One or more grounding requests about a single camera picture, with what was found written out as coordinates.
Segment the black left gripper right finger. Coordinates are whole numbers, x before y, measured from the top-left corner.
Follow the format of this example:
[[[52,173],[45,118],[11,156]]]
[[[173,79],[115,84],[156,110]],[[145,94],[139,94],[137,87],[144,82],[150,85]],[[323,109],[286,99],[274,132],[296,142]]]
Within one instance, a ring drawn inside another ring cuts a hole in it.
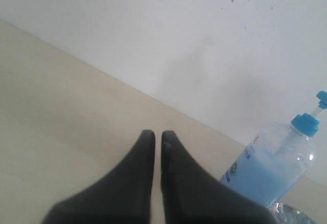
[[[189,154],[174,131],[161,136],[166,223],[275,223],[265,207],[227,188]]]

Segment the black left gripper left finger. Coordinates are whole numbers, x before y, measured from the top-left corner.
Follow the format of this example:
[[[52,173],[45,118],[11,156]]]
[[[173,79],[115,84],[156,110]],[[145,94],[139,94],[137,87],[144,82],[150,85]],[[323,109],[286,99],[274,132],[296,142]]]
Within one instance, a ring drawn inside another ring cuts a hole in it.
[[[108,174],[56,203],[43,223],[150,223],[155,134],[143,130]]]

